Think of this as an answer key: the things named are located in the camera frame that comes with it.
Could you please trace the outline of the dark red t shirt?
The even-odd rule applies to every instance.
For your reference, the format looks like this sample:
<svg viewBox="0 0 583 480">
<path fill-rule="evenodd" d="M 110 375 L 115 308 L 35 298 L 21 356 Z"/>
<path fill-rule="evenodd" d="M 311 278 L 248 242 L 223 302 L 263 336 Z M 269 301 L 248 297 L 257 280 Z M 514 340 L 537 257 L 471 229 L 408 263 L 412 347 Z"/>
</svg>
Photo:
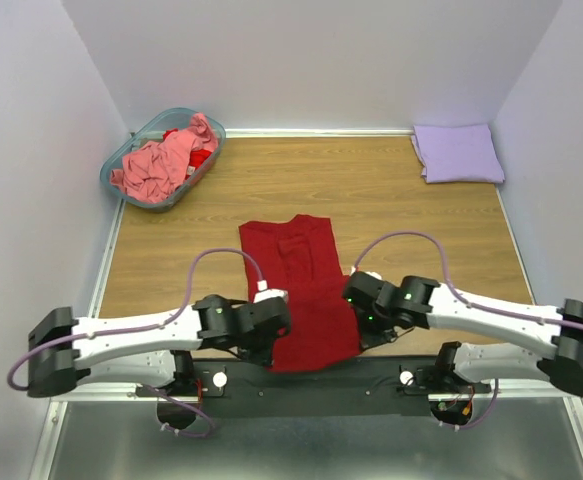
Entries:
<svg viewBox="0 0 583 480">
<path fill-rule="evenodd" d="M 273 349 L 276 373 L 321 370 L 361 353 L 354 311 L 342 298 L 348 276 L 331 220 L 298 214 L 284 223 L 250 221 L 238 228 L 241 248 L 271 288 L 288 292 L 291 332 Z"/>
</svg>

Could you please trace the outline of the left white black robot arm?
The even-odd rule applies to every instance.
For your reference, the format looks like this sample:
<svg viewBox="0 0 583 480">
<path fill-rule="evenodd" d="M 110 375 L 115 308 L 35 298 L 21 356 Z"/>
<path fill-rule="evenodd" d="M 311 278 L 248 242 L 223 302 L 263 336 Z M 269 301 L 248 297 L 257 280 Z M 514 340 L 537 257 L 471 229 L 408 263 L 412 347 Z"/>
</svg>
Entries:
<svg viewBox="0 0 583 480">
<path fill-rule="evenodd" d="M 113 319 L 48 313 L 29 333 L 31 398 L 67 394 L 92 383 L 135 383 L 185 393 L 193 380 L 186 352 L 236 349 L 238 359 L 269 367 L 275 342 L 292 320 L 285 293 L 265 291 L 246 302 L 208 295 L 183 308 Z"/>
</svg>

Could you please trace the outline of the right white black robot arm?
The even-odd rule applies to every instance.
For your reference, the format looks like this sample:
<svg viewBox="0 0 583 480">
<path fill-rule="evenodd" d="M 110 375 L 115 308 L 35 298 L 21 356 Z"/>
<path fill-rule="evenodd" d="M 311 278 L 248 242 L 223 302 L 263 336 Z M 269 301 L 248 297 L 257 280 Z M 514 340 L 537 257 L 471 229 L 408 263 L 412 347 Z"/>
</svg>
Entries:
<svg viewBox="0 0 583 480">
<path fill-rule="evenodd" d="M 538 380 L 583 397 L 583 303 L 516 304 L 446 283 L 407 276 L 394 285 L 354 272 L 343 298 L 353 308 L 365 349 L 394 341 L 396 329 L 441 329 L 492 338 L 488 345 L 446 342 L 435 363 L 415 376 L 431 391 L 465 391 L 495 379 Z"/>
</svg>

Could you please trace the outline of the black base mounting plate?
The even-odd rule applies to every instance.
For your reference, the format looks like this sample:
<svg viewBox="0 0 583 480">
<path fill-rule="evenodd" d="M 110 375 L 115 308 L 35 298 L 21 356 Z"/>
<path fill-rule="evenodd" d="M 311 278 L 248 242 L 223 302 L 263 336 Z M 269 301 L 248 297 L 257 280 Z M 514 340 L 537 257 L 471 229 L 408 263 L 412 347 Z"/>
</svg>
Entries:
<svg viewBox="0 0 583 480">
<path fill-rule="evenodd" d="M 176 356 L 176 372 L 161 388 L 171 397 L 201 400 L 212 418 L 356 415 L 427 416 L 431 395 L 486 394 L 487 384 L 442 373 L 431 355 L 359 356 L 325 369 L 275 373 L 234 358 Z"/>
</svg>

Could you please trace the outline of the folded lavender t shirt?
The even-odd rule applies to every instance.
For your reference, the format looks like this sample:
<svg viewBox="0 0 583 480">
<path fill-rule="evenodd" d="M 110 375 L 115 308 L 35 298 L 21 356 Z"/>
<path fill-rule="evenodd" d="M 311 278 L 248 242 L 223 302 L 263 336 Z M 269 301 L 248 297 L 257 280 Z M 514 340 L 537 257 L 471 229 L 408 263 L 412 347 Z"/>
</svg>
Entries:
<svg viewBox="0 0 583 480">
<path fill-rule="evenodd" d="M 415 125 L 410 137 L 427 184 L 502 184 L 505 174 L 487 124 L 460 127 Z"/>
</svg>

